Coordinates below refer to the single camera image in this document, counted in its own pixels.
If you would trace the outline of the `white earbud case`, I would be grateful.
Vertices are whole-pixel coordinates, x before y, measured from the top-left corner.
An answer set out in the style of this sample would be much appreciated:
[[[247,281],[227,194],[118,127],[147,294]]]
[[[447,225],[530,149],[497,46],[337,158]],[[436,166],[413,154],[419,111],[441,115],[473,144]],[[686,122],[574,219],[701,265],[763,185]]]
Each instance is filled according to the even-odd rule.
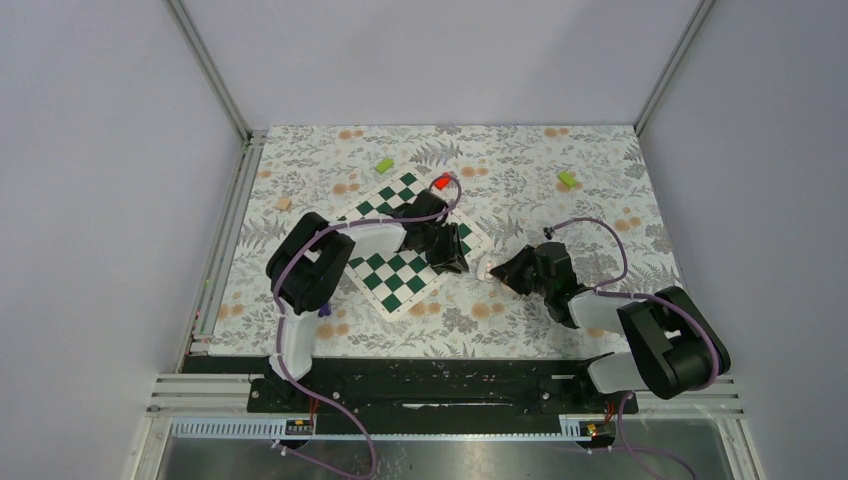
[[[494,282],[495,277],[491,274],[491,269],[494,267],[492,258],[488,255],[481,256],[476,270],[475,276],[479,281]]]

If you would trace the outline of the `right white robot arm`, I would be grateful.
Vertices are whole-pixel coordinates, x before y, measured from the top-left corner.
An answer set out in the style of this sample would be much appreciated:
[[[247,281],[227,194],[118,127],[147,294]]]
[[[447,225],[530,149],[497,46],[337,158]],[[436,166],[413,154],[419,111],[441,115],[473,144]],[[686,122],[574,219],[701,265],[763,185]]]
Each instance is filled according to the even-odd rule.
[[[624,353],[585,361],[573,386],[575,402],[597,412],[613,394],[648,390],[661,399],[711,385],[731,358],[691,297],[672,286],[654,294],[596,292],[577,279],[559,242],[526,246],[487,272],[520,295],[538,295],[556,322],[625,338]]]

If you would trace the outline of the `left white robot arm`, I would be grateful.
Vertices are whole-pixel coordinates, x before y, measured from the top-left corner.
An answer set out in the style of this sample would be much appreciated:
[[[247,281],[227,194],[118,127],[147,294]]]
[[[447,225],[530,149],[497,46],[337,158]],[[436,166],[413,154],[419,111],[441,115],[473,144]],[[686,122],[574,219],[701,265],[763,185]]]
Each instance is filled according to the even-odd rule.
[[[282,408],[296,411],[309,401],[311,387],[302,377],[312,367],[311,326],[350,260],[412,251],[437,274],[469,271],[459,225],[448,220],[458,202],[424,190],[413,202],[367,219],[331,223],[309,212],[298,221],[266,266],[281,311],[269,363],[279,375],[271,395]]]

